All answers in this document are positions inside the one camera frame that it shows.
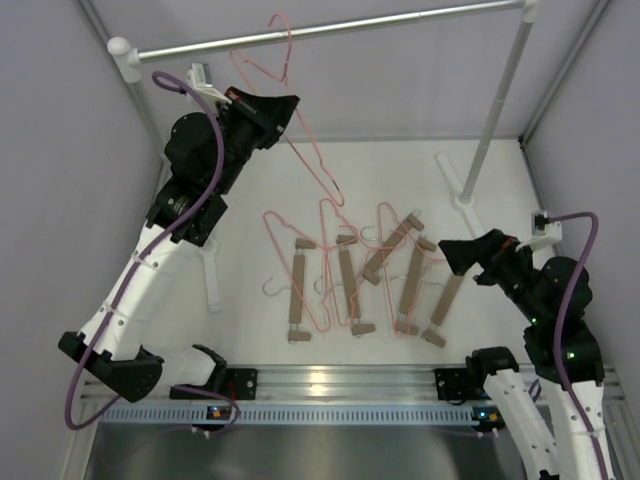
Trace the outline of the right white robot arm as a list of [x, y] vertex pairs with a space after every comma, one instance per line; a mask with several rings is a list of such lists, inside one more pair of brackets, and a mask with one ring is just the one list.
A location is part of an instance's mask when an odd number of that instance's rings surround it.
[[530, 479], [612, 479], [602, 413], [605, 369], [585, 310], [593, 299], [585, 263], [597, 233], [590, 232], [577, 259], [554, 256], [533, 264], [537, 235], [528, 242], [493, 229], [473, 240], [442, 240], [439, 247], [460, 277], [481, 271], [479, 286], [497, 286], [528, 320], [525, 351], [551, 419], [545, 421], [514, 355], [504, 346], [473, 351], [465, 359], [465, 384], [497, 407]]

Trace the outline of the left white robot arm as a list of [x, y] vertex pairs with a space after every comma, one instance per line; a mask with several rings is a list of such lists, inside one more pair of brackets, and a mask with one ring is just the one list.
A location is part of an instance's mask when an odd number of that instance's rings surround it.
[[225, 92], [212, 114], [193, 112], [171, 128], [164, 153], [171, 176], [147, 213], [134, 252], [109, 296], [60, 350], [121, 398], [137, 402], [158, 387], [173, 399], [213, 399], [226, 386], [227, 363], [203, 345], [143, 345], [147, 327], [176, 275], [199, 255], [224, 215], [225, 195], [251, 155], [276, 144], [299, 98]]

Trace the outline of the pink wire hanger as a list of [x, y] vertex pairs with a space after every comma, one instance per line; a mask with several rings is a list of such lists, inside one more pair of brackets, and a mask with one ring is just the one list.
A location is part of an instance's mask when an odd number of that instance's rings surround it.
[[[250, 79], [246, 70], [246, 66], [252, 67], [253, 69], [260, 72], [262, 75], [280, 84], [287, 95], [294, 94], [294, 90], [291, 86], [291, 82], [289, 78], [290, 62], [291, 62], [291, 57], [293, 53], [293, 45], [294, 45], [292, 28], [287, 16], [280, 12], [274, 13], [271, 16], [268, 23], [268, 27], [272, 28], [276, 22], [281, 23], [285, 27], [285, 31], [286, 31], [286, 54], [284, 57], [283, 65], [278, 71], [272, 71], [269, 68], [266, 68], [265, 66], [257, 62], [254, 58], [252, 58], [251, 56], [248, 56], [242, 50], [232, 50], [229, 53], [229, 57], [234, 68], [240, 74], [241, 78], [244, 80], [245, 85], [249, 87], [250, 92], [253, 94], [257, 94], [258, 90], [256, 89], [256, 86]], [[330, 181], [331, 185], [333, 186], [333, 189], [335, 190], [334, 193], [330, 191], [328, 185], [320, 178], [317, 171], [311, 166], [310, 162], [301, 153], [301, 151], [294, 145], [294, 142], [291, 140], [291, 138], [287, 134], [284, 135], [285, 142], [289, 145], [293, 153], [302, 162], [302, 164], [307, 169], [307, 171], [312, 175], [316, 183], [321, 187], [321, 189], [326, 194], [326, 197], [333, 203], [333, 205], [336, 207], [343, 207], [346, 203], [344, 193], [341, 190], [335, 176], [327, 168], [323, 154], [321, 152], [321, 149], [319, 147], [319, 144], [317, 142], [315, 135], [313, 134], [308, 122], [306, 121], [304, 115], [302, 114], [299, 108], [296, 108], [294, 110], [294, 114], [298, 122], [300, 123], [301, 127], [303, 128], [306, 140], [309, 140], [313, 147], [313, 151], [317, 157], [320, 171], [324, 173], [325, 176]]]
[[[428, 327], [431, 314], [450, 277], [445, 268], [444, 258], [440, 255], [439, 251], [436, 249], [435, 252], [427, 252], [421, 268], [415, 304], [409, 314], [411, 323], [418, 327], [418, 334], [416, 336], [410, 336], [398, 333], [395, 330], [395, 322], [398, 319], [399, 302], [414, 243], [419, 236], [423, 236], [435, 244], [434, 238], [427, 233], [426, 221], [423, 219], [422, 211], [418, 208], [414, 210], [420, 211], [418, 218], [424, 224], [424, 229], [422, 231], [412, 229], [378, 270], [378, 274], [381, 277], [381, 286], [384, 293], [389, 327], [391, 333], [401, 339], [421, 338], [421, 334]], [[382, 203], [379, 205], [378, 220], [379, 233], [382, 235], [381, 246], [396, 226], [411, 212], [402, 217], [398, 217], [391, 204]]]
[[[281, 244], [272, 226], [272, 221], [276, 221], [280, 227], [294, 234], [292, 259], [290, 262], [287, 261], [284, 255]], [[306, 297], [306, 253], [319, 249], [319, 245], [273, 210], [268, 210], [263, 214], [263, 222], [277, 257], [289, 279], [290, 297], [286, 339], [289, 343], [310, 342], [313, 338], [313, 333], [302, 328], [304, 318], [310, 321], [316, 333], [326, 334], [331, 330], [330, 318], [327, 318], [321, 323]]]
[[355, 225], [330, 198], [319, 202], [319, 213], [324, 251], [322, 299], [331, 299], [333, 318], [339, 327], [348, 328], [355, 338], [369, 336], [376, 326], [362, 320], [359, 299], [362, 275], [354, 268], [351, 248], [363, 244], [367, 253], [373, 253], [374, 248], [362, 239]]

